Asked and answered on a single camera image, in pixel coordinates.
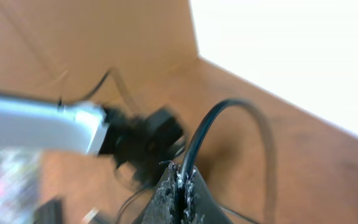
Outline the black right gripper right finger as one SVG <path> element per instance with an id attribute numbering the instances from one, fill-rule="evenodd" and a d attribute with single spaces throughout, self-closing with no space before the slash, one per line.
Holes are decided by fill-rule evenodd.
<path id="1" fill-rule="evenodd" d="M 212 197 L 197 167 L 185 184 L 184 223 L 232 224 Z"/>

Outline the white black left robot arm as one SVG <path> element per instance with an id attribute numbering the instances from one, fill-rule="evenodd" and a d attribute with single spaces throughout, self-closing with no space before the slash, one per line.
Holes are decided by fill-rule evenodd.
<path id="1" fill-rule="evenodd" d="M 134 168 L 130 183 L 139 187 L 156 185 L 186 140 L 167 107 L 147 116 L 127 115 L 117 106 L 90 101 L 55 103 L 0 93 L 0 147 L 111 155 L 117 169 Z"/>

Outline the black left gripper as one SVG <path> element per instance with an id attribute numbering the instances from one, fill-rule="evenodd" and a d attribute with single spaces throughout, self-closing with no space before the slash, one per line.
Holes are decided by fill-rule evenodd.
<path id="1" fill-rule="evenodd" d="M 141 186 L 155 186 L 167 164 L 185 150 L 185 131 L 166 107 L 147 117 L 128 117 L 118 108 L 104 107 L 107 132 L 99 155 L 112 155 L 116 168 L 129 163 L 132 179 Z"/>

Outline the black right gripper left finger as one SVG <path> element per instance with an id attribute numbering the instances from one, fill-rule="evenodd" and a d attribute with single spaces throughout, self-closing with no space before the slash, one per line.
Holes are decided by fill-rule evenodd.
<path id="1" fill-rule="evenodd" d="M 142 224 L 178 223 L 176 163 L 169 163 L 144 210 Z"/>

